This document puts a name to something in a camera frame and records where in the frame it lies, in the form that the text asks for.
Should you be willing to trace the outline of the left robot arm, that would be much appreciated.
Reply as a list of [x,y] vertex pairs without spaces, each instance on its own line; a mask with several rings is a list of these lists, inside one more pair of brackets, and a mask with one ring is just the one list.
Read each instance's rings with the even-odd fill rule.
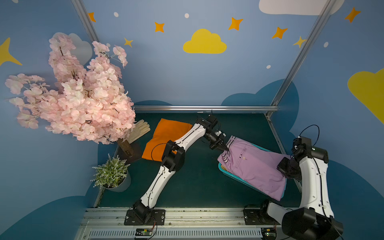
[[217,124],[218,120],[212,114],[207,119],[198,118],[192,129],[185,135],[176,141],[169,140],[166,143],[162,155],[162,163],[155,179],[145,194],[132,206],[133,213],[138,218],[140,224],[146,224],[150,221],[152,210],[161,192],[170,178],[183,167],[186,151],[197,140],[204,137],[210,141],[211,150],[229,151],[227,145],[224,144],[226,135],[219,129],[215,130]]

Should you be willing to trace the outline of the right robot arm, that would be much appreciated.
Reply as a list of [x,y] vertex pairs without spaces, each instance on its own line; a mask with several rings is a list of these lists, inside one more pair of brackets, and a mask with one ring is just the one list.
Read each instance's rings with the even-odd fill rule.
[[295,240],[340,238],[344,226],[335,220],[328,195],[328,152],[313,146],[309,138],[297,137],[293,141],[292,154],[289,159],[283,158],[277,169],[284,177],[302,183],[299,208],[288,211],[268,202],[261,208],[261,213],[279,223],[283,233]]

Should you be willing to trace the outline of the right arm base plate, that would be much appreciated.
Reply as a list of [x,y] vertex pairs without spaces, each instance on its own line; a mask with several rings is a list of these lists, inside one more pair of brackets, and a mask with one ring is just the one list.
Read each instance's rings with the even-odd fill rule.
[[266,211],[260,209],[244,209],[244,221],[246,225],[275,225],[276,221]]

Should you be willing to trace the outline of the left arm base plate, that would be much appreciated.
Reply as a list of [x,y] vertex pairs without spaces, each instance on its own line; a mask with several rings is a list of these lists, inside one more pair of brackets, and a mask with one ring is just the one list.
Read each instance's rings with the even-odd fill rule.
[[143,216],[137,214],[134,210],[129,209],[126,213],[124,225],[125,226],[149,226],[156,224],[163,226],[165,223],[166,210],[151,210]]

